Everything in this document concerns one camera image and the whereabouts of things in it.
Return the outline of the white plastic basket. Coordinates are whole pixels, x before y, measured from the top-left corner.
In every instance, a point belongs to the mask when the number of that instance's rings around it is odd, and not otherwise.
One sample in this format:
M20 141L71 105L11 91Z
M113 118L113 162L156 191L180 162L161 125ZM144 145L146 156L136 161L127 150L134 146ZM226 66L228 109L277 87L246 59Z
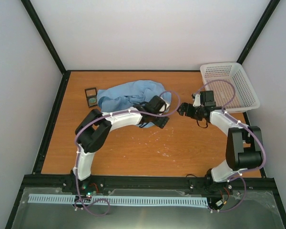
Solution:
M214 92L217 106L229 113L243 113L260 107L257 94L241 64L219 62L200 67L205 89Z

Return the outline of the light blue shirt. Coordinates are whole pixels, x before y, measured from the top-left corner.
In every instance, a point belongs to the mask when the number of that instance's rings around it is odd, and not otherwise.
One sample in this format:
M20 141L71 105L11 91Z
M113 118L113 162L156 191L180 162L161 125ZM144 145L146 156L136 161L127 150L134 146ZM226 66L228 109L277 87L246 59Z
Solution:
M164 91L161 83L138 80L106 90L100 89L97 94L97 103L102 112L117 112L129 109L134 104L149 102L154 96L159 96Z

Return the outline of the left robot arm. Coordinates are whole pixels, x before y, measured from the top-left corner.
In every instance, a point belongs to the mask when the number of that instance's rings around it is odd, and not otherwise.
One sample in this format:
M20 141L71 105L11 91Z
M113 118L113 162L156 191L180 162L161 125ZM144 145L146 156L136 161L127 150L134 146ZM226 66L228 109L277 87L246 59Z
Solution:
M72 169L76 176L73 187L79 192L89 188L88 177L91 175L94 156L111 131L130 125L144 127L149 123L163 129L169 121L169 117L164 115L169 108L170 104L156 95L149 102L135 104L125 110L103 113L97 109L90 111L75 130L77 156Z

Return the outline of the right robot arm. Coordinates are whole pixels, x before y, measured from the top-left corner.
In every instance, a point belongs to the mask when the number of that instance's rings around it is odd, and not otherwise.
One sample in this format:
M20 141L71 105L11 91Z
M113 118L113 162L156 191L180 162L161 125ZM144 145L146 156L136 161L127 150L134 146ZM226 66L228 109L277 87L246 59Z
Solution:
M193 95L193 104L182 103L177 112L197 123L205 120L206 125L216 126L227 136L225 160L207 172L211 181L228 182L235 175L241 176L263 166L265 150L260 128L236 120L225 108L217 106L213 91Z

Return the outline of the round floral brooch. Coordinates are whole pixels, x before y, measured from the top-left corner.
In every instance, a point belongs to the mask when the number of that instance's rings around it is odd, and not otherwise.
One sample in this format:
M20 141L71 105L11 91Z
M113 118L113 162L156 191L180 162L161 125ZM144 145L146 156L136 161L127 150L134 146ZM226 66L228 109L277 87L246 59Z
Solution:
M97 103L97 99L95 98L95 97L91 97L90 99L89 99L89 104L90 105L93 105L93 104L96 104Z

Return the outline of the black display case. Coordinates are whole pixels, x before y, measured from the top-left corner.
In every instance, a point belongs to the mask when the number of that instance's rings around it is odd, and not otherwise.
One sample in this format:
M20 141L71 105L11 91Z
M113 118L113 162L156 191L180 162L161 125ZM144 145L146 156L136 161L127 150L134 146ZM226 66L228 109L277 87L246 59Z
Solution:
M92 108L97 106L97 88L86 88L84 91L88 107Z

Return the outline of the small green circuit board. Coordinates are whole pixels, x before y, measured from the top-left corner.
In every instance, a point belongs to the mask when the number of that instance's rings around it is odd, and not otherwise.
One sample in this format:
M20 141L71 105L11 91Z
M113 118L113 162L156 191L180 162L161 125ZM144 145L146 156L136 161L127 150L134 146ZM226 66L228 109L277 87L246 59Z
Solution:
M93 190L93 191L88 191L86 194L87 198L91 198L92 196L95 196L98 193L98 191Z

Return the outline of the black front rail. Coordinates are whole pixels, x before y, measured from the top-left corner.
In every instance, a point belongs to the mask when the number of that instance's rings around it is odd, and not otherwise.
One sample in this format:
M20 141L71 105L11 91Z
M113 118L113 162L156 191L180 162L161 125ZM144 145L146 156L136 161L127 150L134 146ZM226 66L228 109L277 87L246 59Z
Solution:
M220 190L230 187L231 191L271 191L278 193L273 178L240 178L232 182L215 183L204 177L129 177L129 176L90 176L79 182L81 195L97 191L108 195L115 189L138 190L177 190L194 195L218 195ZM77 193L74 175L25 175L21 189L26 187L58 187L63 192Z

